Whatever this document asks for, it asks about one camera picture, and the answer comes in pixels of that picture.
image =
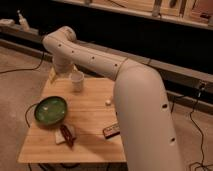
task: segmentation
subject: green bowl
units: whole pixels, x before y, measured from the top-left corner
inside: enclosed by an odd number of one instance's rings
[[[43,99],[34,112],[35,119],[42,126],[51,126],[62,121],[67,114],[66,101],[58,96]]]

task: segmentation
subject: small white object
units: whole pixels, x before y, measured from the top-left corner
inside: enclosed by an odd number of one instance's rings
[[[13,26],[15,21],[13,19],[1,19],[0,26]]]
[[[81,92],[84,88],[84,73],[74,70],[70,74],[70,79],[72,82],[72,91]]]
[[[17,13],[18,13],[18,16],[19,16],[19,23],[20,23],[22,29],[24,31],[29,31],[30,30],[30,26],[29,26],[26,18],[23,17],[23,15],[21,14],[20,10],[18,10]]]
[[[76,138],[76,134],[75,134],[75,128],[74,128],[74,126],[67,125],[67,124],[65,124],[65,125],[67,126],[67,128],[69,129],[69,131],[72,134],[73,138],[75,139]],[[65,142],[65,139],[64,139],[64,137],[63,137],[60,129],[57,129],[55,131],[55,143],[56,144],[61,144],[61,143],[64,143],[64,142]]]
[[[108,99],[108,100],[105,101],[105,105],[106,105],[106,106],[110,106],[111,104],[112,104],[112,103],[111,103],[111,100]]]

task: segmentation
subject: wooden shelf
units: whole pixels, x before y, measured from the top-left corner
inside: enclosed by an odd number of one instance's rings
[[[160,17],[152,17],[152,6],[154,1],[148,1],[148,0],[115,0],[115,2],[120,2],[121,5],[127,5],[127,8],[118,7],[116,4],[110,3],[107,0],[94,0],[93,3],[86,5],[84,3],[84,0],[53,0],[60,3],[67,3],[67,4],[73,4],[78,6],[84,6],[88,8],[94,8],[94,9],[100,9],[120,14],[127,14],[152,20],[158,20],[158,21],[164,21],[164,22],[170,22],[195,28],[201,28],[201,29],[207,29],[207,30],[213,30],[213,27],[208,26],[208,24],[196,22],[190,19],[189,13],[191,11],[191,8],[194,4],[194,0],[188,0],[186,7],[185,7],[185,13],[184,16],[181,16],[179,14],[180,12],[180,1],[176,4],[176,7],[174,9],[168,8],[168,2],[169,0],[164,0],[162,3],[161,8],[161,14]]]

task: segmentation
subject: brown object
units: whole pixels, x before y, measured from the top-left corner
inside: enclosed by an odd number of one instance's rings
[[[106,139],[109,139],[111,137],[119,135],[120,134],[120,129],[119,129],[118,123],[104,128],[103,129],[103,134],[104,134],[104,137]]]
[[[190,13],[190,18],[207,23],[213,15],[213,0],[197,0]]]
[[[64,139],[66,140],[66,143],[70,147],[72,147],[73,143],[74,143],[74,138],[73,138],[73,135],[71,134],[71,132],[69,131],[69,129],[67,128],[67,126],[62,124],[60,126],[60,131],[61,131]]]
[[[31,124],[18,162],[20,163],[99,163],[125,162],[120,135],[105,140],[103,128],[117,123],[114,105],[105,106],[112,95],[114,83],[105,78],[85,79],[84,91],[70,92],[69,79],[48,80],[42,99],[57,95],[68,104],[64,123],[75,127],[77,139],[72,150],[66,145],[55,144],[55,130],[41,129]]]

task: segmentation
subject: floor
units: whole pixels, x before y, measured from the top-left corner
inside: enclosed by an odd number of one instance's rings
[[[39,59],[0,47],[0,72],[34,67],[38,63]],[[51,64],[44,62],[36,71],[0,74],[0,171],[29,170],[26,164],[17,163],[17,158],[28,130],[24,113],[31,104],[39,100],[50,68]],[[190,111],[190,108],[176,104],[172,115],[184,165],[187,169],[188,164],[201,160],[201,136],[189,119]],[[213,116],[198,111],[195,111],[193,116],[205,135],[205,163],[213,164]],[[73,170],[104,171],[106,166],[106,164],[83,164]],[[61,169],[59,165],[54,165],[54,167],[56,170],[65,170]],[[41,170],[35,164],[32,165],[32,169],[33,171]],[[125,164],[112,164],[110,165],[110,170],[124,171],[127,169]]]

